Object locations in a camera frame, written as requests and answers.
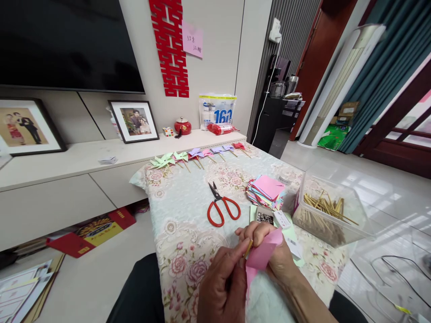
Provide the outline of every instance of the rubik's cube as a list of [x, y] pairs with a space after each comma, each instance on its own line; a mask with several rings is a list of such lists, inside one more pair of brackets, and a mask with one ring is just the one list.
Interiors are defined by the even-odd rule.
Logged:
[[174, 130], [171, 127], [163, 128], [163, 130], [165, 131], [166, 137], [172, 137], [174, 135]]

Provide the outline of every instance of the red box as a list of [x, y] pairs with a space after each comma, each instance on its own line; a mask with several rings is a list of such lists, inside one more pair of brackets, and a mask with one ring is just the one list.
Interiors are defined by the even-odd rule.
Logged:
[[125, 207], [101, 215], [75, 232], [58, 239], [47, 239], [46, 245], [69, 256], [79, 258], [98, 245], [127, 229], [136, 220]]

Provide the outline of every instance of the green pinwheel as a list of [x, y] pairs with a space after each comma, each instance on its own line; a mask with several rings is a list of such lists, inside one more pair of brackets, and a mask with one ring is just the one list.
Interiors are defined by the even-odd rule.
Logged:
[[179, 163], [183, 162], [184, 166], [187, 168], [187, 170], [190, 173], [190, 169], [189, 169], [189, 167], [187, 166], [187, 163], [186, 163], [189, 160], [189, 154], [187, 152], [182, 152], [182, 153], [174, 152], [174, 158], [175, 158], [175, 161], [178, 163], [178, 166], [181, 166]]
[[168, 166], [169, 171], [172, 174], [171, 168], [169, 167], [169, 164], [175, 165], [175, 160], [172, 158], [172, 153], [166, 153], [160, 158], [157, 156], [154, 157], [154, 160], [151, 160], [151, 164], [153, 164], [153, 168], [159, 169], [165, 166]]

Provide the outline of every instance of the clear plastic box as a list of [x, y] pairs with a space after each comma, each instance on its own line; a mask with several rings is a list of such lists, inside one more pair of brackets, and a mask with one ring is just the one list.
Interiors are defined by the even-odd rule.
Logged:
[[[304, 201], [305, 193], [318, 200], [323, 189], [329, 193], [332, 201], [344, 198], [343, 214], [358, 225], [350, 224], [348, 220], [349, 223], [343, 222], [315, 209]], [[367, 214], [354, 189], [328, 182], [307, 173], [304, 175], [301, 187], [296, 194], [293, 223], [335, 248], [363, 238], [375, 238]]]

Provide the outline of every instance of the power outlet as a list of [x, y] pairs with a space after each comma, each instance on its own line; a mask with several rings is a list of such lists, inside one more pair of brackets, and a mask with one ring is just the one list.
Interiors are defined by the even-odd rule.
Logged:
[[281, 40], [280, 28], [281, 28], [280, 20], [278, 20], [277, 18], [274, 18], [273, 27], [269, 32], [269, 40], [277, 44], [280, 42]]

